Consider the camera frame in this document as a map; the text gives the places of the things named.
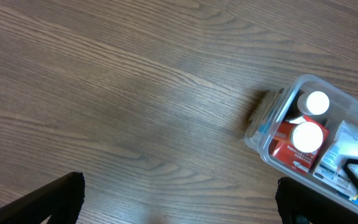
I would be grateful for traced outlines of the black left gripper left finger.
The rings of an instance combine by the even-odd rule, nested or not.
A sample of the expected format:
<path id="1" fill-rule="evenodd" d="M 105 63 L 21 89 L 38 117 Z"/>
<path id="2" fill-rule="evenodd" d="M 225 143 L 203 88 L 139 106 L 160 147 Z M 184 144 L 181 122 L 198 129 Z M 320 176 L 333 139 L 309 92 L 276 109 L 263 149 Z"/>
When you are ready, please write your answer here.
<path id="1" fill-rule="evenodd" d="M 85 201 L 85 179 L 70 172 L 0 208 L 0 224 L 75 224 Z"/>

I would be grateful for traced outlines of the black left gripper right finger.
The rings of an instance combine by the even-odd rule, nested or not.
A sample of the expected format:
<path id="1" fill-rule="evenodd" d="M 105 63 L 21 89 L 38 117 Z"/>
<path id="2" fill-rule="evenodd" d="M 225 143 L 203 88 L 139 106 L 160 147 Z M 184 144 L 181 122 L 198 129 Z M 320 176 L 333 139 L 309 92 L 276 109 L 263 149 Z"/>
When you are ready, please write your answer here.
<path id="1" fill-rule="evenodd" d="M 358 213 L 290 177 L 278 180 L 275 199 L 283 224 L 358 224 Z"/>

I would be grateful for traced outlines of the red medicine box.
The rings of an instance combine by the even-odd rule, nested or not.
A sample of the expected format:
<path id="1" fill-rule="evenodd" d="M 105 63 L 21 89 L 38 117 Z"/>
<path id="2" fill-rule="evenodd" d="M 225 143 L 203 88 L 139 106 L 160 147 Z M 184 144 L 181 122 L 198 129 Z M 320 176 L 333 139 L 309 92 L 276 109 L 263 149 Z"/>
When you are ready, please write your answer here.
<path id="1" fill-rule="evenodd" d="M 324 127 L 322 124 L 314 120 L 312 117 L 303 115 L 297 119 L 291 121 L 284 121 L 283 123 L 300 124 L 304 122 L 315 123 L 323 130 L 324 144 L 329 135 L 329 130 L 328 128 Z M 316 160 L 321 147 L 314 152 L 305 153 L 297 150 L 291 144 L 286 144 L 282 141 L 273 139 L 272 143 L 269 146 L 269 153 L 271 156 L 273 156 L 286 166 L 290 167 L 291 169 L 306 174 L 312 168 L 312 165 L 314 164 L 314 161 Z"/>

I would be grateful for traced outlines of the orange bottle white cap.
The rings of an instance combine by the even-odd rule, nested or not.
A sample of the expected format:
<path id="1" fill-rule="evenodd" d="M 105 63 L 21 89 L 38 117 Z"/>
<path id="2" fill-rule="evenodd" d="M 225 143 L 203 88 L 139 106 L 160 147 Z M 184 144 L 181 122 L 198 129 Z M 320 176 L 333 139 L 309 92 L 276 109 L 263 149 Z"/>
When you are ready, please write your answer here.
<path id="1" fill-rule="evenodd" d="M 301 152 L 311 153 L 321 147 L 324 134 L 323 130 L 312 122 L 281 123 L 273 138 L 291 144 Z"/>

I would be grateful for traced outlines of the white medicine box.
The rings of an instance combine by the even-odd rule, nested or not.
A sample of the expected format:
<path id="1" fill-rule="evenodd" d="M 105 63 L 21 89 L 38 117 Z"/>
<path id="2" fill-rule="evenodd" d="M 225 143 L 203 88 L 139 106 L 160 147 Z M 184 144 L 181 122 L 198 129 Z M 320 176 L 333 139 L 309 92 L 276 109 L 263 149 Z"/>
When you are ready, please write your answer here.
<path id="1" fill-rule="evenodd" d="M 313 176 L 350 201 L 356 201 L 358 190 L 343 170 L 347 159 L 358 159 L 358 127 L 344 120 L 338 126 L 333 143 L 322 156 Z"/>

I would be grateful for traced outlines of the black bottle white cap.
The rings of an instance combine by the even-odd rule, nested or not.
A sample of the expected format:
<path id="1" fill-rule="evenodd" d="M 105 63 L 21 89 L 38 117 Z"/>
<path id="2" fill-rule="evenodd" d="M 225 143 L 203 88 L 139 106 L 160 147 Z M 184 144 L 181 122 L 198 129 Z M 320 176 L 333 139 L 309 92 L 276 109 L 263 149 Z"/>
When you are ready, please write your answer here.
<path id="1" fill-rule="evenodd" d="M 286 120 L 299 118 L 303 115 L 322 115 L 329 109 L 330 100 L 322 91 L 299 91 L 292 101 L 286 115 Z"/>

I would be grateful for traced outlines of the clear plastic container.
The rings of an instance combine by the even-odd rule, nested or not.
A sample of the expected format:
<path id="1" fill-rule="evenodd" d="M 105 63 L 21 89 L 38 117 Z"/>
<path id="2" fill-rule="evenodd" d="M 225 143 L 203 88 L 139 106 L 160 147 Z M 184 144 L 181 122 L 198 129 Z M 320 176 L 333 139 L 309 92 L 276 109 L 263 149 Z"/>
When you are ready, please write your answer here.
<path id="1" fill-rule="evenodd" d="M 306 174 L 291 169 L 269 153 L 269 146 L 273 141 L 273 137 L 279 125 L 284 121 L 291 121 L 286 120 L 285 115 L 295 95 L 300 90 L 305 92 L 322 91 L 327 94 L 330 100 L 329 109 L 324 114 L 314 116 L 307 115 L 328 128 L 329 135 L 319 150 L 312 168 Z M 322 156 L 333 143 L 338 126 L 344 120 L 358 127 L 358 100 L 316 76 L 303 75 L 287 88 L 271 90 L 266 93 L 250 117 L 250 123 L 246 130 L 244 140 L 250 148 L 260 154 L 266 163 L 282 171 L 285 177 L 290 177 L 333 202 L 358 213 L 358 205 L 350 201 L 336 189 L 313 176 L 313 172 Z M 351 183 L 354 184 L 358 190 L 358 178 L 348 168 L 349 164 L 358 165 L 358 159 L 347 159 L 343 167 Z"/>

